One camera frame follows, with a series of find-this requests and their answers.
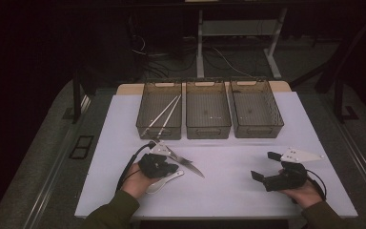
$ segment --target plastic storage bin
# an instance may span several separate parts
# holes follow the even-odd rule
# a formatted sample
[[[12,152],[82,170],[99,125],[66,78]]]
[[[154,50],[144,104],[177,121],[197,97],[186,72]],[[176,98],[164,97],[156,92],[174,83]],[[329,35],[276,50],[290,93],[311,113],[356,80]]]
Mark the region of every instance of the plastic storage bin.
[[[277,137],[284,122],[269,81],[232,77],[229,98],[235,137]]]
[[[181,79],[147,79],[136,128],[141,139],[181,138]]]
[[[222,78],[188,78],[186,127],[188,139],[226,139],[231,116]]]

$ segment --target person's right hand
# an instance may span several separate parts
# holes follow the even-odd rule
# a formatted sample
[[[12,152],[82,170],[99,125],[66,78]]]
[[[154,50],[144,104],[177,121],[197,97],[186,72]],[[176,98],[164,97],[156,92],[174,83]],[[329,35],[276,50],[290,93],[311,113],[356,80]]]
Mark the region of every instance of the person's right hand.
[[[307,180],[305,184],[296,189],[281,190],[280,193],[293,198],[302,209],[306,209],[316,203],[323,201],[314,185]]]
[[[134,198],[140,198],[145,194],[147,188],[159,179],[146,177],[139,168],[138,163],[134,163],[127,173],[127,178],[124,180],[121,190]]]
[[[149,178],[165,177],[173,174],[179,168],[176,164],[166,162],[166,156],[145,154],[138,161],[142,173]]]

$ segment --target table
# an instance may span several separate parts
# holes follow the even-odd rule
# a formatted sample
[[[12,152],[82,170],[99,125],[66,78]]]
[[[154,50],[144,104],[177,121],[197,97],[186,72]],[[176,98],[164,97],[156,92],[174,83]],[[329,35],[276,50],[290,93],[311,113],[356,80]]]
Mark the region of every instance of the table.
[[[135,128],[142,88],[143,85],[121,85],[113,97],[75,211],[77,217],[86,217],[112,199],[117,180],[132,154],[148,143],[139,138]],[[299,217],[297,205],[278,192],[266,192],[261,183],[252,180],[251,170],[265,176],[277,174],[281,164],[267,158],[269,151],[284,154],[288,147],[294,147],[317,155],[326,153],[297,94],[290,92],[288,84],[282,81],[272,82],[272,89],[285,123],[277,138],[238,139],[231,130],[230,137],[224,140],[188,140],[183,123],[182,138],[168,140],[166,144],[192,160],[205,178],[180,166],[185,175],[170,181],[158,193],[142,197],[141,207],[132,220]],[[327,201],[340,216],[357,216],[329,159],[304,166],[324,180]]]

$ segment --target sleeve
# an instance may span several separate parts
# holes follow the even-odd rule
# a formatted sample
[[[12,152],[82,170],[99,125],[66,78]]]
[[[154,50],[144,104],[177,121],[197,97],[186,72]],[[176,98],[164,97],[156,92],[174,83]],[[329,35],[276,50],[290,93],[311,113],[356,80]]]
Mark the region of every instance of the sleeve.
[[[119,190],[110,203],[90,213],[82,224],[82,229],[124,229],[130,228],[130,219],[139,203],[128,193]]]
[[[305,209],[302,216],[314,229],[356,229],[347,219],[342,219],[326,201]]]

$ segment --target metal frame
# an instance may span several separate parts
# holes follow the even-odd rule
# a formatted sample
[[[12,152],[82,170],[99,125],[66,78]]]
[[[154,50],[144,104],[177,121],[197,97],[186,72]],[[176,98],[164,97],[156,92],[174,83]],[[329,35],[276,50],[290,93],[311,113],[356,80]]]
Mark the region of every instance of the metal frame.
[[[78,105],[81,111],[80,115],[81,119],[75,125],[71,125],[71,127],[68,129],[67,134],[65,135],[64,140],[61,143],[58,156],[52,165],[50,173],[46,178],[43,187],[41,188],[40,192],[37,195],[37,199],[30,210],[30,213],[28,215],[28,218],[26,219],[25,224],[23,225],[24,229],[38,227],[38,223],[44,214],[47,204],[49,203],[51,193],[59,179],[59,174],[61,173],[61,170],[64,166],[65,159],[69,155],[71,145],[76,140],[76,136],[83,123],[84,114],[86,113],[90,105],[91,100],[87,96],[84,96],[82,103]]]
[[[356,142],[353,140],[353,137],[347,130],[346,126],[343,124],[342,120],[339,120],[338,116],[333,113],[332,110],[332,102],[326,96],[320,97],[323,107],[326,109],[327,114],[329,114],[329,118],[337,127],[338,131],[340,132],[342,139],[347,144],[349,149],[349,155],[354,161],[359,173],[361,174],[362,178],[366,182],[366,159],[364,157],[363,152],[357,146]]]
[[[274,79],[281,79],[281,73],[275,63],[275,58],[273,57],[273,54],[275,52],[275,46],[277,45],[277,41],[282,29],[282,26],[284,24],[285,15],[287,13],[287,8],[281,9],[281,12],[278,16],[277,20],[275,21],[274,29],[271,33],[269,32],[263,32],[261,35],[265,34],[271,34],[273,36],[272,43],[270,44],[270,47],[268,49],[264,50],[264,53],[266,55],[267,62],[269,63],[270,69],[272,71]],[[258,32],[253,32],[252,29],[249,27],[252,25],[252,22],[254,20],[246,20],[246,21],[232,21],[232,23],[235,23],[237,25],[239,23],[239,26],[243,29],[243,31],[238,30],[232,30],[227,27],[223,27],[223,25],[229,24],[229,21],[215,21],[215,22],[208,22],[203,21],[203,11],[200,10],[198,14],[198,38],[197,38],[197,57],[196,57],[196,63],[197,63],[197,77],[198,78],[204,78],[204,62],[203,62],[203,36],[204,35],[260,35]]]

